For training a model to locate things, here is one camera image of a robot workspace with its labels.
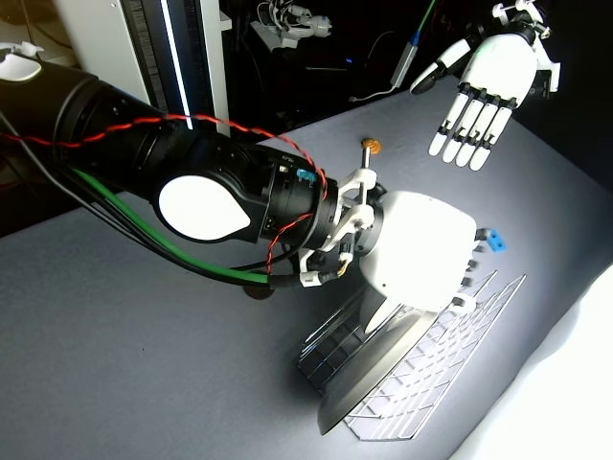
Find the gray table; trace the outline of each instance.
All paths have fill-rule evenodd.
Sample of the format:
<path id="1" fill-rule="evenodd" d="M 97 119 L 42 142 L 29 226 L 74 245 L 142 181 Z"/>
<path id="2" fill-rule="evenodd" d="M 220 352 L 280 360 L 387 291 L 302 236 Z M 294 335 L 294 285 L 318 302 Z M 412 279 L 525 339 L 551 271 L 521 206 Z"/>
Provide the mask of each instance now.
<path id="1" fill-rule="evenodd" d="M 343 425 L 320 437 L 319 398 L 293 366 L 359 274 L 257 302 L 77 211 L 0 241 L 2 457 L 446 458 L 613 260 L 612 196 L 515 122 L 481 172 L 427 155 L 453 92 L 448 80 L 292 133 L 338 178 L 358 165 L 361 138 L 380 139 L 372 166 L 389 190 L 436 196 L 497 228 L 509 250 L 486 255 L 482 270 L 499 268 L 501 281 L 528 274 L 416 440 L 358 442 Z M 264 253 L 239 242 L 190 249 L 228 265 Z"/>

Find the green cable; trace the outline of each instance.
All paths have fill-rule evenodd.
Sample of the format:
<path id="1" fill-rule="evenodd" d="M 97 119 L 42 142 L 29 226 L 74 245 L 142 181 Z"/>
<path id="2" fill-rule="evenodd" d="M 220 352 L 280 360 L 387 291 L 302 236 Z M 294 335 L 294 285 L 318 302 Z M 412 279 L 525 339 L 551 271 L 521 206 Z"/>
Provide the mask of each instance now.
<path id="1" fill-rule="evenodd" d="M 421 19 L 421 23 L 420 26 L 418 27 L 418 34 L 421 33 L 421 28 L 423 28 L 423 24 L 425 24 L 425 20 L 428 18 L 428 16 L 430 15 L 430 12 L 432 11 L 432 7 L 434 7 L 434 4 L 437 3 L 437 0 L 432 0 L 430 2 L 430 6 L 428 7 L 428 10 L 425 12 L 425 15 L 423 16 L 423 18 Z"/>
<path id="2" fill-rule="evenodd" d="M 263 285 L 268 284 L 268 276 L 260 275 L 257 273 L 249 273 L 245 271 L 233 270 L 231 268 L 225 268 L 223 266 L 207 264 L 205 262 L 201 262 L 198 259 L 190 256 L 186 252 L 184 252 L 179 247 L 172 244 L 166 238 L 164 238 L 161 234 L 159 234 L 154 228 L 152 228 L 148 223 L 146 223 L 136 212 L 134 212 L 127 204 L 121 201 L 119 198 L 115 196 L 110 190 L 108 190 L 98 179 L 92 177 L 91 175 L 81 172 L 79 170 L 73 170 L 76 174 L 79 175 L 85 182 L 87 182 L 92 188 L 94 188 L 98 193 L 100 193 L 105 199 L 110 201 L 119 211 L 124 213 L 124 215 L 132 220 L 143 232 L 147 233 L 152 239 L 154 239 L 157 243 L 163 246 L 167 251 L 173 254 L 175 257 L 182 259 L 184 262 L 188 264 L 197 266 L 206 271 L 210 271 L 216 275 L 227 276 L 230 278 L 235 278 L 242 281 L 250 281 L 253 283 L 261 283 Z"/>

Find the white light strip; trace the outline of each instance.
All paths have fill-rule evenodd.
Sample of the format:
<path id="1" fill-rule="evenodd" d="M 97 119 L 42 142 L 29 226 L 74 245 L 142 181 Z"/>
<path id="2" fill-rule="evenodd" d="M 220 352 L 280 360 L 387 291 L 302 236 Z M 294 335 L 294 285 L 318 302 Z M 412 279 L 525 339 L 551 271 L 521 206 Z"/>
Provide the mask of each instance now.
<path id="1" fill-rule="evenodd" d="M 183 113 L 188 117 L 190 107 L 188 106 L 188 97 L 185 94 L 185 86 L 183 85 L 183 74 L 181 73 L 181 65 L 179 64 L 179 55 L 176 52 L 176 44 L 174 43 L 174 32 L 172 31 L 172 23 L 170 22 L 169 4 L 167 0 L 161 0 L 162 13 L 164 15 L 164 24 L 166 26 L 166 34 L 169 37 L 170 54 L 172 55 L 172 64 L 174 65 L 174 75 L 176 82 L 179 85 L 179 94 L 181 95 L 181 103 L 183 104 Z M 186 121 L 188 128 L 193 129 L 192 120 Z"/>

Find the orange object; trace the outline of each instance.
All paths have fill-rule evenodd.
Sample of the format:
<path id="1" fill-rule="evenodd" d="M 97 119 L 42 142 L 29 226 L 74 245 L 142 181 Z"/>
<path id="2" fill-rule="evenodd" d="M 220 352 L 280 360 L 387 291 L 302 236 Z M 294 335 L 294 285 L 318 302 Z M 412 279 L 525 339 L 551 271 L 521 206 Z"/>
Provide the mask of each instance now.
<path id="1" fill-rule="evenodd" d="M 365 149 L 366 147 L 371 149 L 371 154 L 373 155 L 377 155 L 381 151 L 381 143 L 370 137 L 362 141 L 362 148 Z"/>

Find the metal wire rack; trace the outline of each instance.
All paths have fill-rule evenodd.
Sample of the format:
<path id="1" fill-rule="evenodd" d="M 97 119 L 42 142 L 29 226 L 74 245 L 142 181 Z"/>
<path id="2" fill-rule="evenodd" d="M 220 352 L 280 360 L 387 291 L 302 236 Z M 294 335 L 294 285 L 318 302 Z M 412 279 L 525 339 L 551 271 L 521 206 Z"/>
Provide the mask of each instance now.
<path id="1" fill-rule="evenodd" d="M 345 418 L 359 439 L 412 439 L 420 432 L 526 278 L 523 275 L 479 301 L 496 274 L 489 274 L 468 292 L 478 299 L 473 312 L 442 311 L 425 336 Z M 365 290 L 357 292 L 305 341 L 298 368 L 320 393 L 383 327 L 365 335 L 359 324 Z M 411 310 L 398 305 L 390 317 Z"/>

